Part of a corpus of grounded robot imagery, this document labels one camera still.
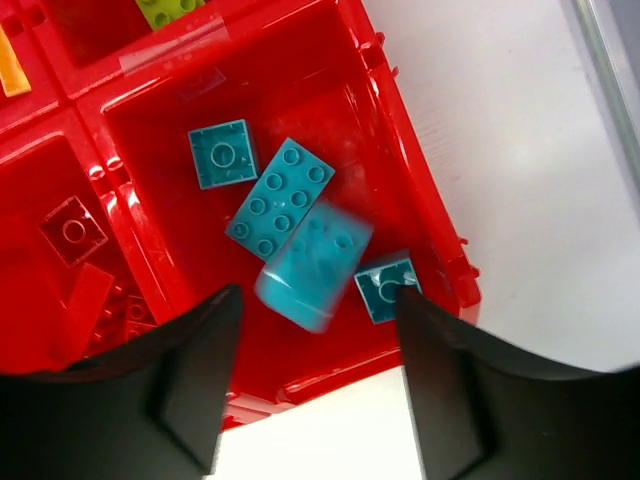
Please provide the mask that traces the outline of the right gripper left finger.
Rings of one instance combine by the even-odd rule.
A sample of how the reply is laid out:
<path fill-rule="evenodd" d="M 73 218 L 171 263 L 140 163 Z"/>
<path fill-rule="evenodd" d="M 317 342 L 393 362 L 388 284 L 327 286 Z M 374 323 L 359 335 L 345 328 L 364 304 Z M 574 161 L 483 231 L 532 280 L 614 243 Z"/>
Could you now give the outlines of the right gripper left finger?
<path fill-rule="evenodd" d="M 1 379 L 5 479 L 201 479 L 244 310 L 228 285 L 182 316 L 60 372 Z"/>

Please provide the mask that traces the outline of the red four-compartment tray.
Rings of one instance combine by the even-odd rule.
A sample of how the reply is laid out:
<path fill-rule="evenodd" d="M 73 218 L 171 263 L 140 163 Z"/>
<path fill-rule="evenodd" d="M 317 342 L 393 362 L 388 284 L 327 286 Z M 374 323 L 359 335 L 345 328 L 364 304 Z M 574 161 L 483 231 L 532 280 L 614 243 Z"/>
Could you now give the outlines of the red four-compartment tray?
<path fill-rule="evenodd" d="M 61 365 L 50 354 L 84 263 L 137 286 L 157 327 L 240 287 L 226 428 L 400 364 L 394 320 L 374 324 L 354 280 L 378 257 L 408 249 L 422 292 L 477 320 L 478 270 L 362 2 L 205 1 L 153 31 L 136 1 L 5 1 L 1 24 L 33 88 L 1 102 L 4 376 L 90 358 Z M 187 133 L 237 119 L 248 123 L 259 178 L 291 138 L 335 169 L 313 206 L 329 202 L 374 227 L 321 333 L 255 293 L 283 246 L 264 261 L 226 235 L 259 178 L 199 187 Z M 74 267 L 39 230 L 71 196 L 108 237 Z"/>

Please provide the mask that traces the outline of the small red lego brick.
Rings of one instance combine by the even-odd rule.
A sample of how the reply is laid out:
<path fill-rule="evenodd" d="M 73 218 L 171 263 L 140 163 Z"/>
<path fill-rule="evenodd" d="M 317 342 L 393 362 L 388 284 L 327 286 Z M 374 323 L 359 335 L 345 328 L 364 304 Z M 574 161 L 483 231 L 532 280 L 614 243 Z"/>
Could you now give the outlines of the small red lego brick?
<path fill-rule="evenodd" d="M 77 196 L 71 196 L 52 210 L 39 230 L 68 267 L 86 260 L 105 245 L 108 237 Z"/>

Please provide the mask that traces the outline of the large red lego brick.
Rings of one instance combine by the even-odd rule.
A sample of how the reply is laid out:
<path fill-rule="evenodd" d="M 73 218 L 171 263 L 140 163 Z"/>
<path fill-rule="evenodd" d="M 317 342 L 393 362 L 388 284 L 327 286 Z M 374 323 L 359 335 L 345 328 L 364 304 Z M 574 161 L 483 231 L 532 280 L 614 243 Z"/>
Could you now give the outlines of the large red lego brick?
<path fill-rule="evenodd" d="M 91 357 L 128 342 L 158 326 L 139 288 L 116 282 L 84 352 Z"/>

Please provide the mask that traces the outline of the small blue lego brick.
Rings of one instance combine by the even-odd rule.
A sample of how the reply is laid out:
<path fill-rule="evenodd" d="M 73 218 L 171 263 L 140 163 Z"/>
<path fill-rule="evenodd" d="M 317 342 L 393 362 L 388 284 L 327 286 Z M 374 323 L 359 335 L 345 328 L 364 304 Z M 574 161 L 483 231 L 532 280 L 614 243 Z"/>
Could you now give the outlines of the small blue lego brick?
<path fill-rule="evenodd" d="M 259 178 L 255 147 L 245 119 L 194 129 L 187 136 L 202 190 Z"/>

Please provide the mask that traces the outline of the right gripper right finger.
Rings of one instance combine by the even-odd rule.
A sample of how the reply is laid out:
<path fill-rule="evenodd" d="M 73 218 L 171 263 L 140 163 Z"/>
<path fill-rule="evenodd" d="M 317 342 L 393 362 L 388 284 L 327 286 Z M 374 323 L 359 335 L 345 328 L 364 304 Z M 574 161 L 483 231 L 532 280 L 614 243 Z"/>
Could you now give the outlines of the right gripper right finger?
<path fill-rule="evenodd" d="M 396 302 L 416 444 L 429 479 L 635 479 L 639 370 L 521 349 L 403 287 Z"/>

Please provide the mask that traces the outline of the red jagged lego brick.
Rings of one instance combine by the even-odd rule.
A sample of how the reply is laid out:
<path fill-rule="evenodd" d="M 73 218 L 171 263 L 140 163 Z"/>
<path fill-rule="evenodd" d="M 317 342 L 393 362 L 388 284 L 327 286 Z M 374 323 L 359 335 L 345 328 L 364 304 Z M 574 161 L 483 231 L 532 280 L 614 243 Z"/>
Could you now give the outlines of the red jagged lego brick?
<path fill-rule="evenodd" d="M 83 356 L 105 308 L 114 279 L 113 275 L 99 267 L 89 263 L 82 265 L 63 319 L 56 326 L 50 350 L 56 364 L 68 365 Z"/>

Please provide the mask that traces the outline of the yellow lego plate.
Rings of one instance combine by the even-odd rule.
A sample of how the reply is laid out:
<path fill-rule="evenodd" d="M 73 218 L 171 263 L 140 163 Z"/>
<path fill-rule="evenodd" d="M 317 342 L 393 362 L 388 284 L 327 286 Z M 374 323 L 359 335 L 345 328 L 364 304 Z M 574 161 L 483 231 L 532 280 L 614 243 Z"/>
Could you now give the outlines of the yellow lego plate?
<path fill-rule="evenodd" d="M 7 98 L 22 95 L 32 90 L 4 29 L 1 29 L 0 34 L 0 75 L 2 89 Z"/>

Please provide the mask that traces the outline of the large blue lego brick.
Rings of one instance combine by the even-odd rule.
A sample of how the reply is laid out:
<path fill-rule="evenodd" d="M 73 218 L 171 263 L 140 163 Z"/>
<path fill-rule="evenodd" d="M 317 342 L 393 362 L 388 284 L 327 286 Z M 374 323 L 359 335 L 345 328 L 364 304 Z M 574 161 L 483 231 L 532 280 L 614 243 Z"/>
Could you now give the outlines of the large blue lego brick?
<path fill-rule="evenodd" d="M 286 139 L 230 221 L 226 235 L 262 260 L 270 259 L 334 174 L 329 164 Z"/>

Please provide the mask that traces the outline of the blue frog lego brick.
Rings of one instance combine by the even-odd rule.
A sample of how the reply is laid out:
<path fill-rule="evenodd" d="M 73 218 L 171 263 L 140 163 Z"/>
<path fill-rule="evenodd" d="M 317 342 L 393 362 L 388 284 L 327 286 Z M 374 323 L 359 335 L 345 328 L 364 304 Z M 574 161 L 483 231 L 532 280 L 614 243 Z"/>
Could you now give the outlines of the blue frog lego brick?
<path fill-rule="evenodd" d="M 304 330 L 325 331 L 373 231 L 369 221 L 317 202 L 261 270 L 257 297 Z"/>

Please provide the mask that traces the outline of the green lego brick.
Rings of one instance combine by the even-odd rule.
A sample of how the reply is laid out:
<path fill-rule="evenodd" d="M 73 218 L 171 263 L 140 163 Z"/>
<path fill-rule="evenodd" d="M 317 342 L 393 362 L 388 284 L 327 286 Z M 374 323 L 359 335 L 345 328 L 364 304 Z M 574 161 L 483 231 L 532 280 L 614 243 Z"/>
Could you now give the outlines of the green lego brick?
<path fill-rule="evenodd" d="M 136 4 L 153 31 L 205 5 L 204 0 L 136 0 Z"/>

